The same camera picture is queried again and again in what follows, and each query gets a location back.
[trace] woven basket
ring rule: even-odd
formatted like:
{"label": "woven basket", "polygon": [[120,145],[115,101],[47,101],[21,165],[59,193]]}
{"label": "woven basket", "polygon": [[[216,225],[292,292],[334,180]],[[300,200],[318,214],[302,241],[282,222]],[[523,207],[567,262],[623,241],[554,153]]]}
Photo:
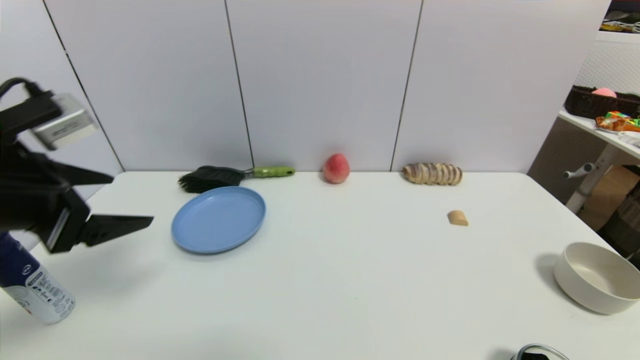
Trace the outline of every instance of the woven basket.
{"label": "woven basket", "polygon": [[618,97],[595,95],[596,88],[573,86],[566,97],[564,108],[571,114],[595,119],[609,111],[620,111],[632,118],[640,115],[640,97],[616,92]]}

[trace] black cable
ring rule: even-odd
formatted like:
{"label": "black cable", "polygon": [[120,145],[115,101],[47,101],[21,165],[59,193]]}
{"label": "black cable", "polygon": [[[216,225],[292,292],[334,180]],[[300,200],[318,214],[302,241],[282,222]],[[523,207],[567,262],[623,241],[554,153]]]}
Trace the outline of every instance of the black cable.
{"label": "black cable", "polygon": [[27,90],[30,97],[36,97],[44,94],[44,91],[33,81],[29,81],[25,78],[13,78],[5,81],[0,85],[0,99],[15,85],[24,84],[24,89]]}

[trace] black bristles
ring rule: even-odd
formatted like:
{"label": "black bristles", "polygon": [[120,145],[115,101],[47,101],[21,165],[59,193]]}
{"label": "black bristles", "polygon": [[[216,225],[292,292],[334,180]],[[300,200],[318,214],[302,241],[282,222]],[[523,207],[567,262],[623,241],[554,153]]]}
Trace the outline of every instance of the black bristles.
{"label": "black bristles", "polygon": [[244,172],[232,168],[204,166],[182,176],[180,187],[188,193],[204,193],[223,186],[238,186],[244,179]]}

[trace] blue plate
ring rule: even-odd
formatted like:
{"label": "blue plate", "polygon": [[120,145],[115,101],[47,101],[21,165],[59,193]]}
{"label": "blue plate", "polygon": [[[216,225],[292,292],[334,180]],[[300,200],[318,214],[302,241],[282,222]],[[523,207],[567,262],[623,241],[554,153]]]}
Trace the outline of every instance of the blue plate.
{"label": "blue plate", "polygon": [[187,202],[173,218],[171,233],[183,249],[217,254],[249,240],[262,225],[267,206],[253,190],[217,188]]}

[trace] spray can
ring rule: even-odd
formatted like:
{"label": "spray can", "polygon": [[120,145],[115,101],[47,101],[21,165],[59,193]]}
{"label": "spray can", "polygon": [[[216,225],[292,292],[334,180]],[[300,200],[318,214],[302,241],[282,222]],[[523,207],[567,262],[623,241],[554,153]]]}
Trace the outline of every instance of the spray can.
{"label": "spray can", "polygon": [[44,323],[66,318],[76,300],[9,233],[0,233],[0,287]]}

